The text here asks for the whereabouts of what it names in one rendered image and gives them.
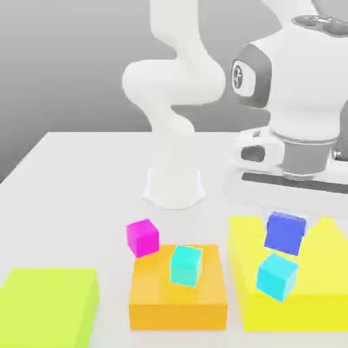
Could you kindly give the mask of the small turquoise cube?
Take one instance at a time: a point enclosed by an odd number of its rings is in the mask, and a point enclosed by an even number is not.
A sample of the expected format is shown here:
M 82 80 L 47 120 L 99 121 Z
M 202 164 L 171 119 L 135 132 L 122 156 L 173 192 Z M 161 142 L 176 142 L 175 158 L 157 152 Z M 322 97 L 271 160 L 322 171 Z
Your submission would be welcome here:
M 195 288 L 202 268 L 202 249 L 178 245 L 170 260 L 170 282 Z

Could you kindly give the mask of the small magenta cube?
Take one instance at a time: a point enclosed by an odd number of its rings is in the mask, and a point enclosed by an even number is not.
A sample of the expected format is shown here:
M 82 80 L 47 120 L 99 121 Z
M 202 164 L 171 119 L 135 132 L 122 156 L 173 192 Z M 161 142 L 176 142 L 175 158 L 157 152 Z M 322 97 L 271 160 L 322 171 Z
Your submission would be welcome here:
M 141 220 L 126 226 L 127 245 L 136 258 L 159 250 L 159 231 L 149 220 Z

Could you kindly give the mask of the large yellow box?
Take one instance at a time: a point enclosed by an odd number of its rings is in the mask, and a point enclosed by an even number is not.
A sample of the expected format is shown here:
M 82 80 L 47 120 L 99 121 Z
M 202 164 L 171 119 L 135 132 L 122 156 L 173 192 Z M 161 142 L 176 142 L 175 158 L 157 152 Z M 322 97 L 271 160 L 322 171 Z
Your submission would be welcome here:
M 279 302 L 256 288 L 259 266 L 272 254 L 264 247 L 259 216 L 232 216 L 227 250 L 243 328 L 249 332 L 348 332 L 348 238 L 321 217 L 302 240 L 296 285 Z

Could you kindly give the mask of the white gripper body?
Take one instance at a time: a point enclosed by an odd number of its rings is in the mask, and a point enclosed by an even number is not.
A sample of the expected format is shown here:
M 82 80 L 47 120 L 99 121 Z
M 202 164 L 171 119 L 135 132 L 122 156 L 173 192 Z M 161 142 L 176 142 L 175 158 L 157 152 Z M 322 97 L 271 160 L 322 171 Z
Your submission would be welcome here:
M 348 174 L 324 172 L 313 181 L 292 181 L 276 176 L 236 170 L 226 172 L 223 193 L 230 201 L 287 211 L 297 215 L 317 214 L 348 218 Z

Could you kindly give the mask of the large lime green box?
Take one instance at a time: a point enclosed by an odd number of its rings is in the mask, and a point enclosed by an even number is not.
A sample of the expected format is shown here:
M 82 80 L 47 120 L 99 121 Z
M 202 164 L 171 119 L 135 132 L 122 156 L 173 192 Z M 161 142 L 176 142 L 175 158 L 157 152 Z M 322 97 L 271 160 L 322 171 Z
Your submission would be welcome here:
M 88 348 L 94 268 L 14 268 L 0 287 L 0 348 Z

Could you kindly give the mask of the large orange box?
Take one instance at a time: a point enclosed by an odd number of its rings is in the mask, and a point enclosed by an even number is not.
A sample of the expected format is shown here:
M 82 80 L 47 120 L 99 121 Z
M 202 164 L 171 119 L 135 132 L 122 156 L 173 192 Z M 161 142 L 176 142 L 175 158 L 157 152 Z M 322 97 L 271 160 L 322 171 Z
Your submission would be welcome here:
M 130 286 L 131 330 L 225 330 L 228 300 L 217 245 L 197 245 L 203 269 L 195 288 L 169 281 L 174 245 L 137 258 Z

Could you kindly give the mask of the small blue cube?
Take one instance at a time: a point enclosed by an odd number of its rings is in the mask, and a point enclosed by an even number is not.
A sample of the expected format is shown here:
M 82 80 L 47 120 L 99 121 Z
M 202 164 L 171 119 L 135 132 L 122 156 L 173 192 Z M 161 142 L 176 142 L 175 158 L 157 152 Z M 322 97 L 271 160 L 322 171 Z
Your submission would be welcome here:
M 274 211 L 268 217 L 264 246 L 298 256 L 306 227 L 305 218 Z

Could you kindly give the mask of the small cyan cube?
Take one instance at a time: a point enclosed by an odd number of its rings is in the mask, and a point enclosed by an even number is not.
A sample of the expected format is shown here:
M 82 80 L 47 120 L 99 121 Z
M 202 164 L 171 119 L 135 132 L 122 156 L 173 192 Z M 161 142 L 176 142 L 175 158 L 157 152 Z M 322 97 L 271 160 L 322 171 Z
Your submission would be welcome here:
M 278 254 L 271 254 L 258 267 L 256 289 L 283 302 L 295 288 L 299 265 Z

